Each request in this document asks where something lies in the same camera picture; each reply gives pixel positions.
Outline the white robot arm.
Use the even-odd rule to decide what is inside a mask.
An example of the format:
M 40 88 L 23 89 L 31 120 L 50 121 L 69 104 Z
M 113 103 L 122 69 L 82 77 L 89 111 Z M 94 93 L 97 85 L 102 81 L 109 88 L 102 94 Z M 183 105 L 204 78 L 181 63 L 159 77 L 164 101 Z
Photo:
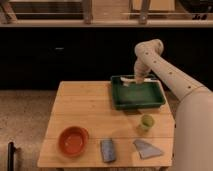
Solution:
M 160 39 L 138 43 L 134 76 L 142 83 L 153 71 L 180 100 L 169 171 L 213 171 L 213 91 L 163 59 L 163 50 Z

